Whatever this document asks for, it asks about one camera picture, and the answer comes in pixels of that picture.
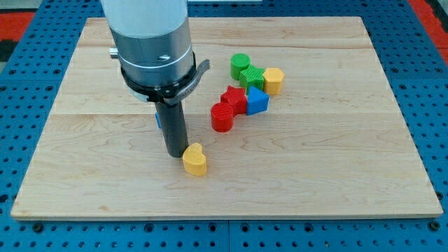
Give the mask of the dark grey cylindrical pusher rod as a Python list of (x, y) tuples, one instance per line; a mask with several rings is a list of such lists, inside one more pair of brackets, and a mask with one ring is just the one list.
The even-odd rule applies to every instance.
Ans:
[(188, 135), (182, 103), (155, 104), (167, 152), (173, 158), (181, 158), (188, 147)]

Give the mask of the black clamp ring with lever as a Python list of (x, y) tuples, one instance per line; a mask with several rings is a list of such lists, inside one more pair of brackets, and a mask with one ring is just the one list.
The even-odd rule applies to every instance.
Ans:
[(209, 59), (204, 60), (197, 66), (195, 54), (193, 53), (192, 55), (194, 64), (189, 72), (184, 77), (167, 86), (140, 85), (133, 81), (122, 67), (120, 68), (120, 71), (130, 93), (138, 100), (142, 102), (162, 102), (173, 106), (190, 95), (199, 85), (204, 73), (210, 69)]

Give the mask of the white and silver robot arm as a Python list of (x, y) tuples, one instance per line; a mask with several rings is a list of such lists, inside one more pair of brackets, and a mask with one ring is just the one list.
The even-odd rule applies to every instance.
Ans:
[(115, 43), (112, 56), (129, 91), (155, 105), (167, 152), (188, 147), (182, 101), (200, 83), (209, 60), (197, 63), (185, 0), (101, 0)]

